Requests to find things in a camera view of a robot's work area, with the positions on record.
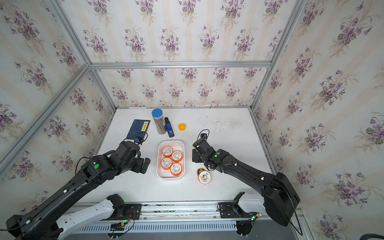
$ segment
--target yellow label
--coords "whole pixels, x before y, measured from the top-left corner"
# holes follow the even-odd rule
[[[142,132],[145,132],[145,130],[147,130],[148,124],[149,122],[144,122],[143,127],[141,128]]]

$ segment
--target dark blue notebook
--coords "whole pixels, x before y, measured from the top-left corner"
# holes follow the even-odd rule
[[[145,133],[147,132],[150,120],[133,120],[131,129],[127,135],[126,139],[134,140],[137,136],[144,138]]]

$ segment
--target white plastic tray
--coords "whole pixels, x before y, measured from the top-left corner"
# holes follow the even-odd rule
[[[173,176],[170,172],[170,170],[164,170],[161,168],[161,160],[163,160],[164,156],[162,154],[162,150],[164,147],[170,146],[172,147],[173,151],[180,151],[181,154],[183,154],[183,159],[179,162],[181,165],[182,171],[179,176]],[[169,140],[169,141],[164,141],[160,143],[159,145],[159,151],[157,153],[157,168],[156,168],[156,174],[159,178],[162,180],[177,180],[182,178],[182,176],[185,173],[185,159],[184,159],[184,143],[179,140]]]

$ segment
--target robotic arm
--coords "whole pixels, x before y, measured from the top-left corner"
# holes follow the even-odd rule
[[[16,240],[63,239],[88,223],[124,215],[125,203],[117,194],[79,214],[63,214],[87,193],[117,175],[128,170],[146,173],[151,161],[140,156],[137,144],[123,141],[116,150],[91,157],[65,186],[36,209],[9,218],[6,222],[8,232]]]
[[[209,170],[216,169],[248,184],[264,198],[263,206],[271,219],[283,226],[289,224],[300,198],[284,174],[278,172],[273,175],[254,169],[222,149],[215,151],[204,138],[193,143],[193,147],[197,153],[193,157],[194,162],[203,162]],[[244,198],[242,194],[244,193],[240,193],[232,203],[235,212],[236,203]]]

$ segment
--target white tape roll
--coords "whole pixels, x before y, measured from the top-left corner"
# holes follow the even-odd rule
[[[199,181],[202,184],[208,184],[211,181],[211,174],[207,171],[203,171],[199,174]]]

